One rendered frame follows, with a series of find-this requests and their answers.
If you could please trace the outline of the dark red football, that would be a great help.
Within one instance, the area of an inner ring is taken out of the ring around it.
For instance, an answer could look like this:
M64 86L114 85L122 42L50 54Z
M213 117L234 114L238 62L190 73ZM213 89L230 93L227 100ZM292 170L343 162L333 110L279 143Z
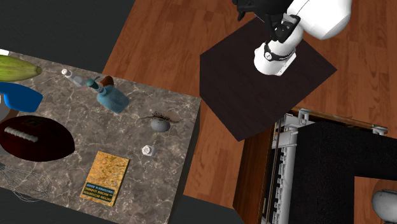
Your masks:
M33 115L0 123L0 146L15 157L33 162L58 160L75 151L67 128L50 118Z

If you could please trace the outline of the blue bowl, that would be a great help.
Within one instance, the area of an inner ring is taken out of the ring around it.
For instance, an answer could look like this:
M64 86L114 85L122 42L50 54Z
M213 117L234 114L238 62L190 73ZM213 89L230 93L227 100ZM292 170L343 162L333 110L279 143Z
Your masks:
M7 107L26 113L35 112L43 100L42 94L29 87L3 81L0 81L0 94L4 95Z

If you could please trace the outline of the white round vase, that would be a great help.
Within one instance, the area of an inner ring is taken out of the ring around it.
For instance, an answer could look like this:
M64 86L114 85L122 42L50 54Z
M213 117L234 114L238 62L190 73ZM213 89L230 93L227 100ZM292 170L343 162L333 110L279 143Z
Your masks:
M397 224L397 191L382 189L375 192L372 207L384 224Z

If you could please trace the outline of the teal glass bottle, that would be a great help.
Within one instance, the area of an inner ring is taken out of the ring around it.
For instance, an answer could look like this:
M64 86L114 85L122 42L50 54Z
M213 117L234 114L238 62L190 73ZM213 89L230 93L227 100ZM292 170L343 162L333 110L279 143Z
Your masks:
M114 113L121 113L128 105L129 98L119 91L115 86L102 87L94 79L88 79L86 86L97 92L97 101Z

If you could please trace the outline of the yellow book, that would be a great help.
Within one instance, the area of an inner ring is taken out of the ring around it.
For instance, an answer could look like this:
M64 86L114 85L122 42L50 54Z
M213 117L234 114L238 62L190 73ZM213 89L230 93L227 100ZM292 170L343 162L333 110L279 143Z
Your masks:
M98 151L80 197L113 207L130 160Z

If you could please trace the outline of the small clear white-capped bottle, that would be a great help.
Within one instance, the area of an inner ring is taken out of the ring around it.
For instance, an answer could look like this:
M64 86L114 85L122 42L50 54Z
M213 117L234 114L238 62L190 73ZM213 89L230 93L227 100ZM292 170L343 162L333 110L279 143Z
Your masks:
M85 81L81 76L74 74L68 69L61 70L62 75L64 75L69 81L74 83L77 87L82 87L85 85Z

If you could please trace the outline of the grey pot with dry plant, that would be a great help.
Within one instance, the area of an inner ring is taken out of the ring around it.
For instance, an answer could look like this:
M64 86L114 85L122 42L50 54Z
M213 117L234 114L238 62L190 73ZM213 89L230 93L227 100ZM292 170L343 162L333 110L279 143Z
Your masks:
M142 117L142 119L150 119L150 126L156 132L167 132L171 128L172 123L179 123L183 119L173 111L164 113L154 111L150 116Z

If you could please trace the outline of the green zucchini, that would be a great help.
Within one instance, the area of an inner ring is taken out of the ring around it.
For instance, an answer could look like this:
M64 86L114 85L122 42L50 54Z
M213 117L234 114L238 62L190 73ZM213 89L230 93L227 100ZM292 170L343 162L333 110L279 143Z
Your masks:
M28 61L0 55L0 81L22 81L38 76L42 68Z

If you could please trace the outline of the dark robot stand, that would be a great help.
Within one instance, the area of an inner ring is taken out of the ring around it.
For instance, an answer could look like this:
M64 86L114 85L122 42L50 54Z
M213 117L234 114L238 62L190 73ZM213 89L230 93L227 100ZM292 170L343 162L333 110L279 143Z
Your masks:
M264 23L254 18L200 55L200 97L237 141L269 129L336 72L301 41L282 76L261 74L254 49L266 39Z

